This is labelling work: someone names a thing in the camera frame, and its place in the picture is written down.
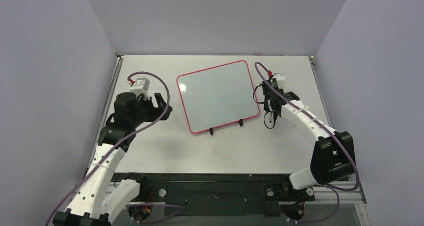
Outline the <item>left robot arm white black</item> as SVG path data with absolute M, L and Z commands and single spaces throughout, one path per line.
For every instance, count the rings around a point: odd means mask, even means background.
M 65 210 L 54 209 L 46 225 L 110 226 L 131 200 L 143 201 L 149 196 L 148 185 L 137 178 L 124 179 L 115 192 L 106 193 L 137 134 L 170 117 L 170 100 L 160 93 L 150 97 L 145 90 L 131 91 L 119 94 L 113 107 L 86 176 L 58 204 L 71 198 Z

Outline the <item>pink framed whiteboard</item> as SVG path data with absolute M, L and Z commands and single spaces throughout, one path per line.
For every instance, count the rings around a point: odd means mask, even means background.
M 176 78 L 188 129 L 202 134 L 260 115 L 247 61 L 238 60 Z

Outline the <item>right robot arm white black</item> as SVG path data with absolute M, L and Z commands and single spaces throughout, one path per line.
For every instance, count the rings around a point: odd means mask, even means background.
M 273 115 L 289 121 L 312 144 L 313 154 L 310 166 L 289 176 L 282 185 L 283 195 L 296 199 L 303 189 L 330 183 L 356 174 L 353 137 L 348 132 L 339 132 L 317 118 L 293 92 L 284 92 L 275 79 L 261 84 L 263 108 Z

